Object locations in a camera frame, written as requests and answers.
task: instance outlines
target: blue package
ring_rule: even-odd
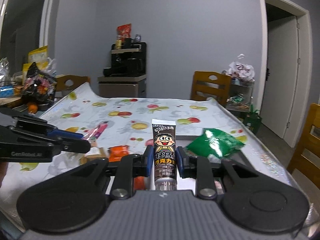
[[[8,98],[14,96],[14,87],[13,86],[4,86],[0,87],[0,98]]]

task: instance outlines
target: human hand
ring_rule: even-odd
[[[7,174],[8,163],[0,162],[0,187],[2,186],[2,181],[4,176]]]

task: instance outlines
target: cartoon face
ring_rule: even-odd
[[[155,143],[159,146],[171,146],[174,144],[174,140],[170,134],[159,134],[157,135]]]

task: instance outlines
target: black coffee machine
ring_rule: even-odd
[[[146,74],[147,44],[125,42],[121,49],[111,46],[111,67],[103,69],[105,77],[139,77]]]

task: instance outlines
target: chocolate tube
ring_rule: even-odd
[[[156,190],[176,190],[176,123],[152,119]]]

